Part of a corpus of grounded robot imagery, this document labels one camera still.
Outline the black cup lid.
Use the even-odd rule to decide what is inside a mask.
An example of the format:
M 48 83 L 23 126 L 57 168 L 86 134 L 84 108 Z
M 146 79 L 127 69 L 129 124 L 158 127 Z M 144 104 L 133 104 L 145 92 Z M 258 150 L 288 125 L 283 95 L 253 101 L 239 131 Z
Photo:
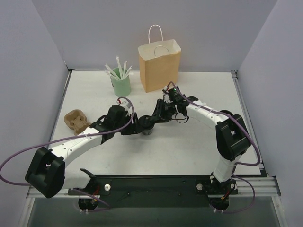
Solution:
M 139 118 L 139 124 L 144 130 L 150 130 L 154 127 L 155 123 L 151 121 L 151 116 L 143 115 Z

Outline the black coffee cup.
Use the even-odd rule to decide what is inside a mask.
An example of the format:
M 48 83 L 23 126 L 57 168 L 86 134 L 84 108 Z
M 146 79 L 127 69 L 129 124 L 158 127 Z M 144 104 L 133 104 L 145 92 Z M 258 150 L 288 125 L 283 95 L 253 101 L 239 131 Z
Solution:
M 144 129 L 142 131 L 142 134 L 145 135 L 145 136 L 148 136 L 148 135 L 151 135 L 153 132 L 153 127 L 152 128 L 148 128 L 148 129 Z
M 228 110 L 221 110 L 219 113 L 225 116 L 233 116 L 233 113 Z

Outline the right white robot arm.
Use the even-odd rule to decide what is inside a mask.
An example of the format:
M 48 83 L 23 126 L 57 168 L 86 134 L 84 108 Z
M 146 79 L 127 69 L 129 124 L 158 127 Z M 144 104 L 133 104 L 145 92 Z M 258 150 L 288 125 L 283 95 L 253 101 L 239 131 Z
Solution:
M 194 96 L 186 97 L 177 88 L 163 90 L 163 98 L 158 99 L 154 112 L 147 123 L 165 123 L 173 120 L 173 116 L 182 114 L 186 119 L 193 118 L 214 128 L 216 146 L 220 154 L 217 167 L 210 175 L 210 188 L 220 193 L 227 187 L 232 177 L 235 163 L 251 146 L 246 137 L 247 132 L 243 118 L 239 114 L 211 109 Z

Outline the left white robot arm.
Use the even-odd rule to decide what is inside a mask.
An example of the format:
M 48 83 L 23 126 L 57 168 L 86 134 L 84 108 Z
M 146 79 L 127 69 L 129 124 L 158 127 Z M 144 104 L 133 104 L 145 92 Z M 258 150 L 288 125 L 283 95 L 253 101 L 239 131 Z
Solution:
M 31 161 L 25 180 L 46 198 L 55 196 L 61 189 L 79 188 L 85 194 L 96 189 L 94 175 L 81 169 L 76 174 L 67 173 L 66 167 L 90 149 L 113 138 L 116 132 L 122 135 L 139 134 L 147 117 L 130 114 L 129 108 L 121 105 L 110 107 L 107 115 L 101 116 L 84 130 L 78 138 L 47 149 L 39 148 Z

